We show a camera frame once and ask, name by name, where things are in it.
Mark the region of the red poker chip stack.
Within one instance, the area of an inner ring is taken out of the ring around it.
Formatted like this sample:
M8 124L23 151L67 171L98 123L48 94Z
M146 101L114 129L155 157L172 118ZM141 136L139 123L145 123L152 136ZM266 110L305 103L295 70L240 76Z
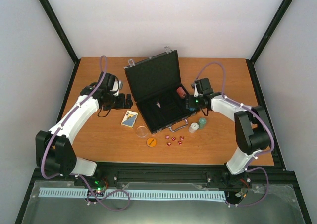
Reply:
M177 88L176 92L181 99L184 99L187 96L187 93L185 92L185 90L182 87Z

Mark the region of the green poker chip stack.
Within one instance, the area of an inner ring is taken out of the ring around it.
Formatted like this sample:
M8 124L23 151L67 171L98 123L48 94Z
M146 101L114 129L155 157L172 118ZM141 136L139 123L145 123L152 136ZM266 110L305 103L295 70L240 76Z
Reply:
M207 120L204 117L199 118L199 129L203 129L206 126Z

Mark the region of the white poker chip stack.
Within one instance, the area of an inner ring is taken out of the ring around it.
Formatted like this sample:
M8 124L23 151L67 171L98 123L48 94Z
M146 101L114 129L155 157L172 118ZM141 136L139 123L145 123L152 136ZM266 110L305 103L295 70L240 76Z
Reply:
M189 126L188 130L190 133L194 133L199 129L199 124L196 122L191 123L191 125Z

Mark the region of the black poker set case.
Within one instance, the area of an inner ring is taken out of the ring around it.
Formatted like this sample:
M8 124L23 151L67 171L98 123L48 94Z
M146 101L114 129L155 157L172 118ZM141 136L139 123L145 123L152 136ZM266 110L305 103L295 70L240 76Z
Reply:
M195 115L186 108L176 90L182 87L178 51L166 52L149 57L124 67L127 82L136 106L150 133L157 133Z

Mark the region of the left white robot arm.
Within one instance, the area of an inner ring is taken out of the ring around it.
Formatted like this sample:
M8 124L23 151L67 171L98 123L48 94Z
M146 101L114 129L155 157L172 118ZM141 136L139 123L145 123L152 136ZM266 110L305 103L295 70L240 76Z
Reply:
M93 114L129 109L130 94L121 93L123 83L115 75L101 72L97 82L86 86L70 111L48 131L36 135L36 162L42 177L83 175L91 185L99 185L103 173L94 161L76 156L72 144Z

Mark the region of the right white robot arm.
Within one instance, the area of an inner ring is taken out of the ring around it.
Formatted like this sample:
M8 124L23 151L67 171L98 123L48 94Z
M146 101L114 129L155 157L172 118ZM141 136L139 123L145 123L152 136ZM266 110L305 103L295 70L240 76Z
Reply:
M271 152L275 147L272 128L263 107L251 107L215 92L207 78L195 80L193 95L186 97L186 107L201 110L204 116L217 112L234 122L237 149L226 167L231 175L246 172L258 155Z

